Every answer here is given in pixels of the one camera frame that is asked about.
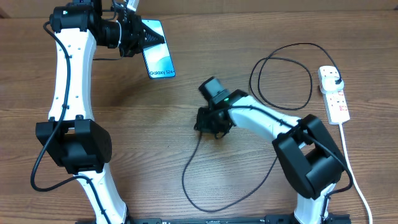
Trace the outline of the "blue Galaxy smartphone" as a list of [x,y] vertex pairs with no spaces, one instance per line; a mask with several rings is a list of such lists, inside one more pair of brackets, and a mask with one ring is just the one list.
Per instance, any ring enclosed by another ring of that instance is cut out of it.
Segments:
[[[165,39],[164,30],[160,21],[144,19],[143,23]],[[161,79],[173,78],[175,76],[175,69],[166,40],[164,44],[157,44],[145,48],[143,57],[149,78]]]

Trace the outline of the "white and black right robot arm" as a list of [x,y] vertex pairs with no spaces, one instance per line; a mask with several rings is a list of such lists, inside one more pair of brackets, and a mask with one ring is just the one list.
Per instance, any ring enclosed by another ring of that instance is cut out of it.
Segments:
[[211,77],[199,86],[207,106],[194,128],[222,138],[233,127],[248,129],[272,143],[285,178],[297,193],[291,214],[266,215],[265,223],[351,223],[349,215],[328,212],[336,183],[348,172],[344,156],[316,116],[289,116],[258,102],[242,90],[230,92]]

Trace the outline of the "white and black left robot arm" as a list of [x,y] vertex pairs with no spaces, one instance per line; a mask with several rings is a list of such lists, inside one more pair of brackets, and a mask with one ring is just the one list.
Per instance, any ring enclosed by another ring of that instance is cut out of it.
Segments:
[[35,134],[42,154],[83,187],[96,223],[133,221],[111,175],[111,136],[93,116],[91,70],[99,46],[132,57],[165,42],[143,23],[137,6],[137,1],[114,2],[113,18],[104,19],[100,1],[73,1],[56,7],[44,23],[56,42],[57,67],[48,120],[37,123]]

